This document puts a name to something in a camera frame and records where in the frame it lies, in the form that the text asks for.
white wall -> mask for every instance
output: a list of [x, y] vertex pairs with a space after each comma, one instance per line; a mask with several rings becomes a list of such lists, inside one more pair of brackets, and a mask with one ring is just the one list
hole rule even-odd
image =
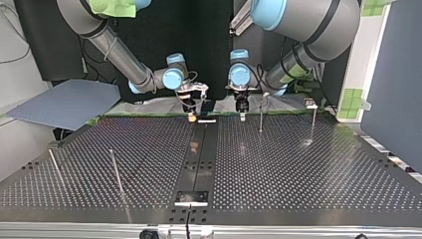
[[[13, 0], [0, 0], [13, 5]], [[6, 15], [22, 33], [19, 20]], [[0, 62], [23, 56], [28, 45], [0, 17]], [[10, 109], [48, 89], [29, 54], [18, 62], [0, 64], [0, 180], [41, 155], [52, 141], [50, 127], [1, 117]]]
[[[341, 90], [339, 112], [341, 111], [344, 90], [346, 89], [362, 89], [363, 99], [365, 101], [367, 99], [389, 11], [390, 5], [385, 7], [381, 16], [362, 17], [360, 19], [359, 30], [352, 44]], [[359, 112], [357, 119], [337, 119], [341, 122], [361, 122], [363, 112], [364, 110]]]

green tape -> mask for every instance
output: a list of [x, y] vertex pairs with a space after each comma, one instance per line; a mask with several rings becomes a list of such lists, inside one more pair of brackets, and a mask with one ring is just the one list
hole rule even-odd
[[387, 4], [385, 0], [366, 0], [363, 6], [362, 16], [381, 16], [384, 12], [384, 8], [386, 5]]
[[[296, 77], [296, 78], [307, 78], [307, 77], [309, 77], [311, 75], [311, 73], [307, 73], [307, 71], [305, 71], [298, 64], [296, 64], [294, 67], [292, 67], [289, 70], [289, 73], [290, 73], [291, 76]], [[280, 82], [283, 83], [283, 84], [288, 84], [288, 83], [292, 82], [293, 80], [294, 79], [292, 79], [288, 75], [285, 75], [285, 76], [282, 77], [282, 79], [280, 80]]]
[[356, 120], [363, 103], [362, 89], [345, 89], [338, 113], [340, 119]]

metal frame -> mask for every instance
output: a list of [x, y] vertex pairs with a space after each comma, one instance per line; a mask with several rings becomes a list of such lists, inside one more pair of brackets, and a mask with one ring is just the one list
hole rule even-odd
[[[298, 115], [297, 117], [300, 117], [301, 121], [305, 121], [312, 127], [312, 115]], [[316, 126], [322, 120], [325, 120], [325, 123], [335, 123], [332, 119], [318, 116]], [[259, 116], [248, 117], [248, 126], [252, 127], [251, 130], [259, 130], [257, 123], [259, 123]], [[130, 238], [137, 237], [143, 229], [170, 231], [172, 238], [186, 237], [187, 230], [192, 238], [232, 238], [233, 236], [252, 238], [257, 235], [268, 238], [289, 238], [292, 235], [300, 236], [300, 238], [322, 236], [347, 238], [353, 235], [357, 236], [359, 233], [386, 238], [422, 236], [422, 213], [420, 211], [314, 210], [309, 213], [296, 210], [252, 212], [215, 210], [212, 200], [214, 177], [217, 173], [218, 163], [216, 153], [218, 135], [222, 130], [227, 129], [219, 128], [218, 123], [200, 123], [195, 127], [190, 145], [187, 145], [186, 148], [184, 164], [179, 171], [176, 187], [171, 196], [172, 200], [175, 200], [179, 191], [207, 191], [209, 193], [207, 206], [170, 206], [167, 210], [162, 211], [124, 210], [124, 208], [121, 208], [121, 210], [76, 209], [68, 211], [0, 208], [0, 221], [4, 221], [0, 222], [0, 238], [12, 236], [32, 238], [35, 235], [43, 237], [55, 235], [52, 234], [54, 232], [59, 232], [64, 237], [72, 236], [73, 238]], [[264, 126], [264, 132], [268, 130], [271, 129]], [[374, 158], [382, 158], [377, 163], [385, 166], [384, 171], [393, 174], [397, 180], [411, 188], [412, 192], [422, 196], [421, 184], [399, 167], [396, 167], [392, 161], [370, 146], [364, 139], [356, 134], [349, 137], [356, 147], [360, 147], [360, 150], [373, 155]], [[32, 166], [41, 165], [46, 160], [51, 160], [47, 152], [33, 160]], [[27, 170], [29, 169], [25, 168], [25, 170], [22, 169], [12, 174], [12, 176], [0, 182], [0, 188], [7, 188], [16, 180], [25, 176]], [[341, 227], [344, 225], [367, 225], [369, 227]]]

small object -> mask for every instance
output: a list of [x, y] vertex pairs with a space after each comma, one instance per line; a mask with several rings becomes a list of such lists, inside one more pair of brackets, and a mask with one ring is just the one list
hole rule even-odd
[[187, 116], [187, 119], [190, 122], [196, 122], [197, 117], [196, 117], [196, 115], [194, 113], [189, 113], [188, 116]]
[[54, 157], [53, 151], [51, 149], [49, 149], [49, 154], [50, 154], [50, 158], [53, 160], [54, 163], [54, 167], [56, 168], [56, 170], [60, 170], [59, 166], [57, 165], [56, 162], [56, 158]]
[[365, 111], [370, 111], [372, 109], [372, 104], [367, 102], [366, 100], [362, 100], [362, 106], [361, 108]]
[[308, 110], [315, 110], [317, 109], [317, 103], [314, 101], [314, 99], [311, 98], [305, 98], [304, 99], [304, 105]]
[[114, 150], [112, 149], [109, 150], [109, 156], [111, 157], [112, 165], [114, 167], [114, 173], [115, 173], [115, 177], [117, 178], [118, 188], [120, 189], [121, 193], [124, 193], [123, 185], [121, 184], [121, 180], [120, 180], [120, 173], [118, 173], [117, 162], [115, 161]]
[[217, 122], [217, 119], [212, 118], [212, 117], [199, 117], [198, 122], [199, 123], [213, 123], [213, 122]]
[[159, 239], [157, 231], [143, 230], [139, 234], [139, 239]]
[[316, 125], [316, 119], [317, 119], [317, 103], [316, 101], [314, 101], [314, 99], [305, 98], [304, 105], [308, 110], [314, 110], [314, 116], [313, 116], [313, 127], [314, 127]]
[[413, 172], [417, 172], [415, 169], [413, 169], [412, 167], [406, 167], [406, 169], [404, 169], [406, 172], [408, 173], [413, 173]]
[[246, 113], [240, 113], [240, 121], [246, 121]]
[[176, 206], [208, 206], [207, 191], [179, 191], [178, 195], [174, 202]]
[[355, 239], [368, 239], [368, 237], [365, 234], [359, 234], [355, 237]]

gray panel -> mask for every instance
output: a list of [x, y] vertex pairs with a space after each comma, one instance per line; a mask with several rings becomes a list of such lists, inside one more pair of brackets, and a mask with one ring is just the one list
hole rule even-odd
[[345, 125], [259, 121], [219, 120], [207, 223], [422, 226], [422, 185]]
[[18, 120], [77, 130], [88, 120], [104, 114], [119, 99], [116, 86], [69, 80], [28, 100], [7, 115]]
[[422, 171], [422, 1], [392, 4], [362, 129]]
[[185, 118], [103, 119], [55, 150], [60, 171], [47, 157], [0, 184], [0, 220], [167, 223], [194, 130]]

